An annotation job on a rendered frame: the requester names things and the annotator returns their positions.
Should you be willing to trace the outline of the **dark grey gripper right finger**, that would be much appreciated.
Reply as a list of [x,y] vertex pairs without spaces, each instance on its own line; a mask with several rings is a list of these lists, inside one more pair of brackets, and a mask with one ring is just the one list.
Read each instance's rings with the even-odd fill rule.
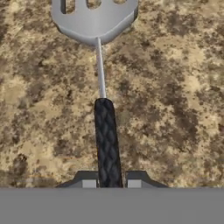
[[151,179],[146,171],[127,171],[125,175],[127,188],[167,188],[167,185]]

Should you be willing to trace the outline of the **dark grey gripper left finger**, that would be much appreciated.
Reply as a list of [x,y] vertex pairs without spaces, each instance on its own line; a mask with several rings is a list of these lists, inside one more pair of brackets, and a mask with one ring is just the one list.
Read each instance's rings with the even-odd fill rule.
[[78,171],[74,178],[60,185],[58,188],[97,188],[98,172],[97,171]]

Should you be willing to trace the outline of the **steel spatula with black handle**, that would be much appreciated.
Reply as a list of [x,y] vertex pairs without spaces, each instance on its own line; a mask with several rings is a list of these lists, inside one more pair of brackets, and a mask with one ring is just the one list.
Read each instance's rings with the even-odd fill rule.
[[96,50],[100,97],[94,103],[95,139],[100,187],[123,185],[116,115],[113,102],[106,96],[102,47],[128,28],[138,15],[138,0],[115,3],[101,0],[96,9],[88,8],[88,0],[75,0],[74,12],[66,11],[66,0],[52,0],[52,21],[59,31]]

